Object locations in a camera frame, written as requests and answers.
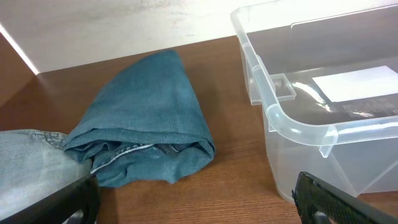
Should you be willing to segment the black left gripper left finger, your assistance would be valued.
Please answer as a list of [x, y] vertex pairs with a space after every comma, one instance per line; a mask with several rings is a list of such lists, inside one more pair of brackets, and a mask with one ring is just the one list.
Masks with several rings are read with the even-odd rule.
[[96, 176], [90, 174], [1, 220], [1, 223], [95, 223], [100, 206], [100, 187]]

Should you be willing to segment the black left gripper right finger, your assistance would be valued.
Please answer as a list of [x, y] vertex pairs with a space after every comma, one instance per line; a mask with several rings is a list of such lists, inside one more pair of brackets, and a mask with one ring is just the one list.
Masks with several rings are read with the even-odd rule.
[[292, 198], [302, 223], [397, 224], [397, 218], [363, 203], [308, 172], [299, 173]]

